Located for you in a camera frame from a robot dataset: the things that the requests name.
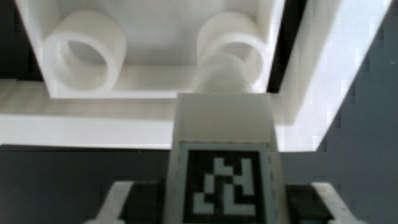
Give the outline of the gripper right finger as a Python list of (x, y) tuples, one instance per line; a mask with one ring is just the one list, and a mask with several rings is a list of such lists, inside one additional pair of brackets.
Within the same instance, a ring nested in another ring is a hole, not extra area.
[(327, 182), (315, 182), (311, 186), (317, 190), (322, 202), (333, 215), (333, 220), (327, 222), (327, 224), (368, 224), (354, 216), (333, 184)]

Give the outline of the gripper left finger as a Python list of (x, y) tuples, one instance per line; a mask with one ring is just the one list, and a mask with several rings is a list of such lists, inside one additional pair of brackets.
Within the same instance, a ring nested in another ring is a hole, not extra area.
[(119, 216), (123, 213), (132, 187), (132, 181), (118, 181), (112, 184), (98, 215), (86, 221), (86, 224), (127, 224), (127, 221), (119, 218)]

